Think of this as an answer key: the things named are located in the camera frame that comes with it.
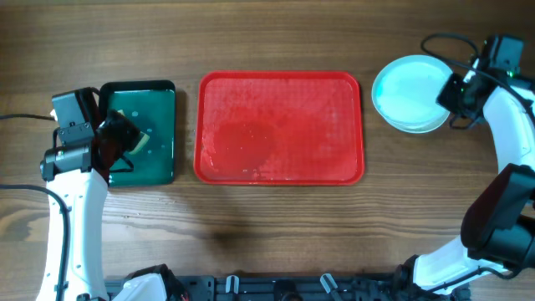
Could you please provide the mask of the green sponge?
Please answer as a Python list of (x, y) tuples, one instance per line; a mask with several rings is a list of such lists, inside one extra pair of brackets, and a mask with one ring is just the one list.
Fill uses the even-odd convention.
[(119, 154), (125, 152), (132, 155), (140, 152), (150, 137), (141, 131), (132, 121), (120, 111), (112, 111), (111, 121), (114, 124), (117, 140), (119, 141)]

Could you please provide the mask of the light blue plate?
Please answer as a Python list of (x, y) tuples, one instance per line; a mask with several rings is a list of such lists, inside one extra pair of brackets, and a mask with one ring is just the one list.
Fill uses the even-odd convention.
[(385, 66), (372, 85), (371, 99), (384, 120), (410, 125), (449, 113), (436, 103), (452, 70), (439, 59), (409, 55)]

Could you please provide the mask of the white plate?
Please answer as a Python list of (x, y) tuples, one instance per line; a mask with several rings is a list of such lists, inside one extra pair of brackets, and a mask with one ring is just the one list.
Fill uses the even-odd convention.
[(397, 130), (410, 134), (424, 134), (440, 128), (446, 122), (449, 116), (449, 113), (445, 113), (437, 118), (431, 119), (423, 123), (416, 123), (413, 125), (393, 121), (390, 119), (386, 119), (385, 121)]

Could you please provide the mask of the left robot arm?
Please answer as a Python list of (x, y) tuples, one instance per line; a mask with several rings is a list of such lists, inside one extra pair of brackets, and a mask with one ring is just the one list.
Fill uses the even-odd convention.
[(107, 300), (102, 220), (113, 164), (145, 143), (123, 111), (90, 120), (62, 116), (67, 136), (41, 163), (48, 195), (48, 246), (40, 300)]

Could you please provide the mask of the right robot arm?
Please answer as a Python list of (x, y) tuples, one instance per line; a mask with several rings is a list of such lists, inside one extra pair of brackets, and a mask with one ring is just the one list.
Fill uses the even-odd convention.
[(469, 207), (458, 237), (415, 255), (392, 278), (392, 293), (410, 300), (449, 295), (479, 277), (509, 280), (534, 267), (534, 220), (522, 210), (534, 199), (534, 90), (515, 79), (482, 106), (495, 144), (498, 174)]

